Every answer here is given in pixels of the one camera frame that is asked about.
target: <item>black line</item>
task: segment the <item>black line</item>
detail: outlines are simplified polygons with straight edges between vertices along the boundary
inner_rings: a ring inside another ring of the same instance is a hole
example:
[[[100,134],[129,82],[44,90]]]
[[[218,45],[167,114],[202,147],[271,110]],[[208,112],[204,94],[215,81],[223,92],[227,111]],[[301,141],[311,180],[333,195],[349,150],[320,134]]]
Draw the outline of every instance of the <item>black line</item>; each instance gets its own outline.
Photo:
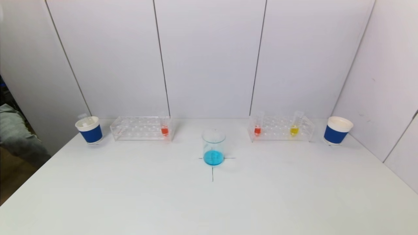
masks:
[[[45,4],[46,4],[46,8],[48,9],[49,17],[51,18],[52,25],[54,26],[56,35],[58,36],[59,43],[61,44],[62,50],[64,51],[65,58],[68,61],[68,65],[70,66],[71,72],[73,73],[74,79],[76,80],[77,86],[80,90],[81,97],[83,97],[84,103],[86,103],[87,110],[89,111],[90,116],[91,116],[92,112],[90,111],[89,105],[87,104],[86,98],[84,97],[83,91],[81,90],[80,84],[78,83],[77,77],[76,77],[76,75],[74,73],[74,70],[73,70],[73,66],[71,66],[70,60],[68,59],[67,52],[65,51],[64,45],[62,44],[61,38],[59,37],[58,30],[56,29],[54,19],[52,18],[51,10],[49,10],[48,2],[46,0],[45,0]]]
[[[265,10],[266,9],[267,9],[267,0],[265,0],[265,5],[264,5],[263,24],[261,26],[260,44],[258,45],[257,64],[255,65],[254,84],[252,85],[252,95],[251,95],[250,114],[249,115],[251,115],[252,100],[254,98],[255,78],[257,77],[258,59],[260,58],[261,39],[263,38],[263,28],[264,28],[264,19],[265,19]]]
[[[405,134],[406,130],[409,128],[409,126],[411,125],[411,123],[414,121],[415,116],[417,115],[417,112],[412,116],[411,121],[409,122],[408,126],[405,128],[405,130],[402,132],[402,135],[400,135],[399,139],[397,140],[396,144],[393,146],[393,148],[390,150],[389,154],[386,156],[386,158],[383,160],[383,163],[385,163],[385,161],[387,160],[387,158],[390,156],[390,154],[392,153],[392,151],[395,149],[395,147],[398,145],[399,141],[402,139],[402,136]]]
[[[357,58],[357,54],[359,53],[360,46],[361,46],[361,44],[363,42],[364,36],[366,35],[367,28],[369,27],[370,18],[372,17],[373,10],[375,9],[375,4],[376,4],[376,2],[373,3],[372,10],[370,11],[370,15],[369,15],[369,17],[367,19],[366,27],[364,28],[364,32],[363,32],[362,38],[360,39],[359,45],[358,45],[357,50],[356,50],[356,54],[354,55],[353,61],[351,62],[350,69],[348,70],[347,76],[345,77],[344,83],[343,83],[343,85],[341,87],[341,90],[340,90],[340,93],[338,95],[338,98],[337,98],[337,100],[335,102],[334,108],[332,108],[331,116],[334,114],[335,108],[337,107],[338,101],[341,98],[341,94],[342,94],[342,92],[344,90],[344,87],[345,87],[345,85],[347,83],[348,77],[350,76],[351,70],[353,69],[354,61]]]
[[[160,47],[161,66],[163,67],[164,86],[166,87],[168,115],[171,117],[171,114],[170,114],[170,103],[168,102],[168,92],[167,92],[167,83],[166,83],[166,72],[164,71],[163,52],[161,51],[160,32],[158,30],[157,10],[155,8],[155,0],[153,0],[153,5],[154,5],[155,25],[157,26],[158,46]]]

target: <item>blue liquid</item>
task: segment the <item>blue liquid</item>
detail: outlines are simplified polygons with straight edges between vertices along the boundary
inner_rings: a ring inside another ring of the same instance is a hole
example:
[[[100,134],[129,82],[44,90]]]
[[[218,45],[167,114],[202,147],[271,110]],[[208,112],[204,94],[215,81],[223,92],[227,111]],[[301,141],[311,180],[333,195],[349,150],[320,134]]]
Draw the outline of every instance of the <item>blue liquid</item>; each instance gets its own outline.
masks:
[[[210,150],[205,152],[203,160],[211,166],[216,166],[224,161],[224,154],[216,150]]]

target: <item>white cup rim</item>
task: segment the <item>white cup rim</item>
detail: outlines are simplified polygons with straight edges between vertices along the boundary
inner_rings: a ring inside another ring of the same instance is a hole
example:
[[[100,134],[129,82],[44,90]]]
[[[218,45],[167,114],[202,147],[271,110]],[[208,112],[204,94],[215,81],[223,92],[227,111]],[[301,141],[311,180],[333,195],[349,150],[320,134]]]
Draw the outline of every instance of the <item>white cup rim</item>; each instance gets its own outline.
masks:
[[[349,132],[354,124],[343,117],[332,116],[328,118],[328,126],[339,132]]]
[[[98,117],[96,117],[96,116],[91,116],[91,118],[94,120],[94,123],[93,124],[90,124],[90,125],[87,125],[87,126],[83,126],[83,124],[82,124],[82,119],[81,120],[78,120],[77,122],[76,122],[76,124],[75,124],[75,126],[76,126],[76,128],[79,130],[79,131],[83,131],[83,130],[85,130],[85,131],[87,131],[87,130],[90,130],[91,129],[91,127],[93,127],[93,126],[98,126],[98,122],[99,122],[99,118]]]

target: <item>person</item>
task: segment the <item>person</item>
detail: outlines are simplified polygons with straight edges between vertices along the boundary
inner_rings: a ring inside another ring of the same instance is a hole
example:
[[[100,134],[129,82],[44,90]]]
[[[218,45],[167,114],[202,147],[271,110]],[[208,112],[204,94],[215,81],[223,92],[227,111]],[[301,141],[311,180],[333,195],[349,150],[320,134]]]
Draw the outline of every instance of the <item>person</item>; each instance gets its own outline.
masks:
[[[51,158],[41,141],[27,129],[21,113],[8,104],[0,106],[0,146],[36,168]]]

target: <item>red liquid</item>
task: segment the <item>red liquid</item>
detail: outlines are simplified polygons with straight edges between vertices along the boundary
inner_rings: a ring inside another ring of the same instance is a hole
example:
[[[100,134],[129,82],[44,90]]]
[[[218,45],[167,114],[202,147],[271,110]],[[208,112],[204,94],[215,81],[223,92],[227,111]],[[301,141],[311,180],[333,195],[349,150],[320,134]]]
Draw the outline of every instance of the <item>red liquid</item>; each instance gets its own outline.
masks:
[[[161,127],[161,133],[163,134],[163,136],[168,136],[168,127]]]
[[[254,134],[255,136],[259,136],[261,133],[261,127],[256,126],[254,129]]]

